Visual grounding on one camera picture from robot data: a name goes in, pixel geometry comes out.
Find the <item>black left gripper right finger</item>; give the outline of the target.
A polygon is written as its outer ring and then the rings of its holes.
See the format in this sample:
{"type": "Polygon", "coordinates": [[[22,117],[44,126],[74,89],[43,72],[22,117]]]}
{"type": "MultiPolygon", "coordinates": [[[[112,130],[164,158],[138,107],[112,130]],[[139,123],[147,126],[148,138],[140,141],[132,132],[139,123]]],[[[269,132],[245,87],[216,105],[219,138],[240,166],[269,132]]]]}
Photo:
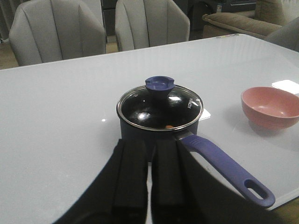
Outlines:
{"type": "Polygon", "coordinates": [[[152,161],[155,224],[289,224],[228,189],[175,140],[160,140],[152,161]]]}

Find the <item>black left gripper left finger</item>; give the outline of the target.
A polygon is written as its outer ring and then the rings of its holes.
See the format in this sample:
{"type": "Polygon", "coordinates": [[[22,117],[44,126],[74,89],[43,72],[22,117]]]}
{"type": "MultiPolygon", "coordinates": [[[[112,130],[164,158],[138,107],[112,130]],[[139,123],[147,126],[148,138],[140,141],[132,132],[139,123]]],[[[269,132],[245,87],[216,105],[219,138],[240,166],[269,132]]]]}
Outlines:
{"type": "Polygon", "coordinates": [[[141,140],[120,139],[110,159],[57,224],[146,222],[148,161],[141,140]]]}

